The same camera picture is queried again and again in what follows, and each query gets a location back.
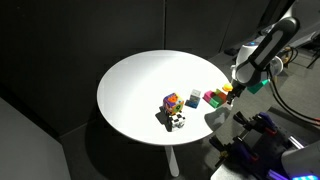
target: black and white block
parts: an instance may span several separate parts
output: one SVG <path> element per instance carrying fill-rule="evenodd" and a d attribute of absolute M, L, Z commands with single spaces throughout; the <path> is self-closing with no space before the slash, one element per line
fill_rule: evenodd
<path fill-rule="evenodd" d="M 184 113 L 179 111 L 173 116 L 168 116 L 169 125 L 171 126 L 171 131 L 176 131 L 184 126 L 186 117 Z"/>

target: table leg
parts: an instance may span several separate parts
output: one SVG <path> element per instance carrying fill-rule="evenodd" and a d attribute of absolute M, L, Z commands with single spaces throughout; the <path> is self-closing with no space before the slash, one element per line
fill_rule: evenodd
<path fill-rule="evenodd" d="M 164 148 L 166 150 L 171 175 L 173 177 L 177 177 L 179 176 L 179 167 L 176 160 L 176 156 L 174 155 L 173 147 L 165 146 Z"/>

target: green block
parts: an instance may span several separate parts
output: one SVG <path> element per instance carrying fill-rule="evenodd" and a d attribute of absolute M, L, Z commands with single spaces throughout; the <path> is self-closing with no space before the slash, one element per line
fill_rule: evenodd
<path fill-rule="evenodd" d="M 217 101 L 220 105 L 223 103 L 223 100 L 219 96 L 213 96 L 212 99 Z"/>
<path fill-rule="evenodd" d="M 264 80 L 264 81 L 261 81 L 259 84 L 257 85 L 254 85 L 254 86 L 251 86 L 251 87 L 247 87 L 247 90 L 249 92 L 251 92 L 252 94 L 255 94 L 257 93 L 263 86 L 265 86 L 266 84 L 268 84 L 269 80 Z"/>
<path fill-rule="evenodd" d="M 219 89 L 216 89 L 216 91 L 214 91 L 215 94 L 220 94 L 221 91 Z"/>
<path fill-rule="evenodd" d="M 219 102 L 215 101 L 213 98 L 210 99 L 209 104 L 214 108 L 219 107 Z"/>

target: wire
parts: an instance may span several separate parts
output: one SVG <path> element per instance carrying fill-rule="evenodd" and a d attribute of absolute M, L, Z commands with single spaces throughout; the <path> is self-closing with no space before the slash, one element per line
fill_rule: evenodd
<path fill-rule="evenodd" d="M 288 61 L 289 63 L 291 63 L 293 60 L 295 60 L 297 58 L 298 54 L 299 54 L 299 51 L 298 51 L 297 48 L 294 48 L 294 47 L 290 47 L 290 48 L 291 48 L 292 55 L 291 55 L 291 57 L 290 57 L 290 59 Z"/>
<path fill-rule="evenodd" d="M 316 126 L 320 126 L 320 120 L 319 120 L 319 119 L 306 116 L 306 115 L 301 114 L 301 113 L 295 111 L 294 109 L 290 108 L 290 107 L 283 101 L 283 99 L 281 98 L 281 96 L 280 96 L 280 94 L 279 94 L 279 92 L 278 92 L 277 86 L 276 86 L 275 82 L 272 80 L 272 74 L 271 74 L 270 69 L 268 69 L 268 74 L 269 74 L 270 77 L 271 77 L 271 78 L 270 78 L 270 79 L 271 79 L 271 83 L 270 83 L 269 85 L 270 85 L 270 88 L 271 88 L 273 97 L 274 97 L 275 100 L 278 102 L 278 104 L 279 104 L 284 110 L 286 110 L 289 114 L 291 114 L 292 116 L 294 116 L 294 117 L 296 117 L 296 118 L 298 118 L 298 119 L 300 119 L 300 120 L 302 120 L 302 121 L 304 121 L 304 122 L 311 123 L 311 124 L 316 125 Z M 304 117 L 304 118 L 306 118 L 306 119 L 308 119 L 308 120 L 304 120 L 304 119 L 302 119 L 301 117 L 298 117 L 298 116 L 296 116 L 296 115 L 293 114 L 293 113 L 298 114 L 298 115 L 300 115 L 301 117 Z"/>

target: pink block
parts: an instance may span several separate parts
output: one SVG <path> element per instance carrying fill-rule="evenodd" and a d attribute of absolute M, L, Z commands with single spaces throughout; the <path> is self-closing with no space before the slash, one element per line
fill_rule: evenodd
<path fill-rule="evenodd" d="M 203 99 L 206 101 L 206 102 L 210 102 L 210 99 L 214 96 L 214 92 L 212 91 L 208 91 L 204 94 L 203 96 Z"/>

